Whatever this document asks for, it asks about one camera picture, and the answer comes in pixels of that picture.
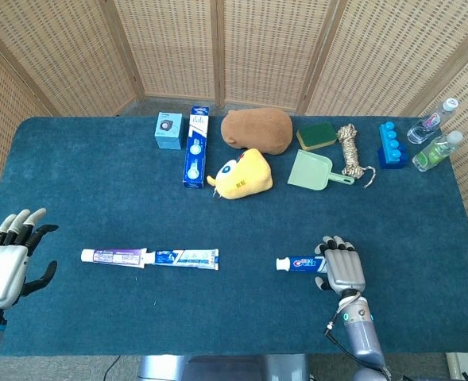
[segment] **yellow plush toy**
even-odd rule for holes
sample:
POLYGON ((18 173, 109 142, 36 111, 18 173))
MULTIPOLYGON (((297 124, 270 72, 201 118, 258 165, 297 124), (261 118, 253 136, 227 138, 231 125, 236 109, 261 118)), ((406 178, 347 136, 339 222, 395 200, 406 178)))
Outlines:
POLYGON ((271 167, 255 148, 230 160, 219 170, 216 179, 208 176, 207 182, 215 193, 229 200, 268 190, 273 186, 271 167))

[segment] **dustpan handle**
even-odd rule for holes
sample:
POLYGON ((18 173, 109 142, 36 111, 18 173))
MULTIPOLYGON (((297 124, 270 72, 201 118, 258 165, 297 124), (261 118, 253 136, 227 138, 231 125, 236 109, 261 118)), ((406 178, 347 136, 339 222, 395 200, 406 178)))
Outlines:
POLYGON ((329 174, 329 180, 335 181, 336 183, 352 185, 355 181, 353 177, 339 175, 338 173, 331 172, 329 174))

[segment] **green sponge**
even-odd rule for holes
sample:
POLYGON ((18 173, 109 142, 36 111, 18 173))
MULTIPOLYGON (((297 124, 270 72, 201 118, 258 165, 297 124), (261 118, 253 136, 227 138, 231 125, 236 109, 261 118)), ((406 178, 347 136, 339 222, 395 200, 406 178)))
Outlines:
POLYGON ((297 131, 297 139, 304 151, 311 151, 336 142, 336 130, 330 122, 305 125, 297 131))

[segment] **brown plush toy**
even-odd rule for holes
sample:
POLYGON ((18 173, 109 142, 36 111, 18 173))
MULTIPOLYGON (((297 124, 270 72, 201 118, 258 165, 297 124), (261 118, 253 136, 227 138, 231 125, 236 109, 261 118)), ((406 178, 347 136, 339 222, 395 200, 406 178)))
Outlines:
POLYGON ((279 109, 231 110, 221 124, 223 140, 234 148, 279 155, 292 141, 292 121, 279 109))

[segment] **toothpaste tube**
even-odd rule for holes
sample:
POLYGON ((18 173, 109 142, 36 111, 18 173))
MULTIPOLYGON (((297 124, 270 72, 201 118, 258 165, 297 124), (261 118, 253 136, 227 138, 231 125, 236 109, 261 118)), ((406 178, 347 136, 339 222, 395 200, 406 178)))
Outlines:
POLYGON ((146 264, 160 266, 197 267, 209 270, 219 269, 219 250, 157 250, 147 252, 146 248, 110 248, 82 250, 82 262, 117 264, 144 268, 146 264))
POLYGON ((327 272, 323 256, 287 256, 276 258, 276 269, 283 271, 327 272))

